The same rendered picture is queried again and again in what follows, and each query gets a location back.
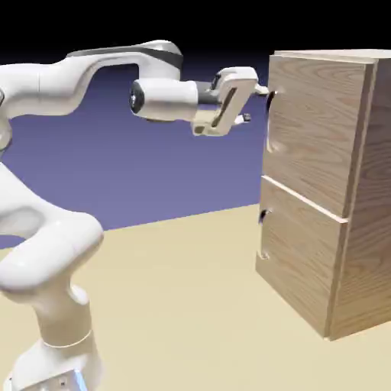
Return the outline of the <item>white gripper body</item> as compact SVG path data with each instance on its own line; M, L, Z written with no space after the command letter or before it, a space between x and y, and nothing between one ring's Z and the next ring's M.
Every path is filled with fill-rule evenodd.
M199 106L191 122L195 136L221 137L229 133L247 100L255 93L258 76L254 68L223 68L207 89L199 90Z

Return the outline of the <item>tall light wood cabinet door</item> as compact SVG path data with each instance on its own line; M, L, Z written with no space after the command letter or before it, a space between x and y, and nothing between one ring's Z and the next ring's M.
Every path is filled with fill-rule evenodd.
M316 205L347 217L375 60L272 55L270 141L285 153L263 154L263 174Z

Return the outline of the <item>light wood cabinet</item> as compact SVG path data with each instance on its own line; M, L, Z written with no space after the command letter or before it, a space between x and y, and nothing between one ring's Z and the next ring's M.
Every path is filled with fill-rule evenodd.
M323 338L391 322L391 50L269 61L257 272Z

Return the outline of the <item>short light wood cabinet door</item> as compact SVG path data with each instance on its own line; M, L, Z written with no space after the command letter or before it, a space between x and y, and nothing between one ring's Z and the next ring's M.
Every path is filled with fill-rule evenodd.
M335 277L347 232L347 218L316 205L268 176L260 184L260 211L272 213L263 226L256 271L323 338L329 335Z

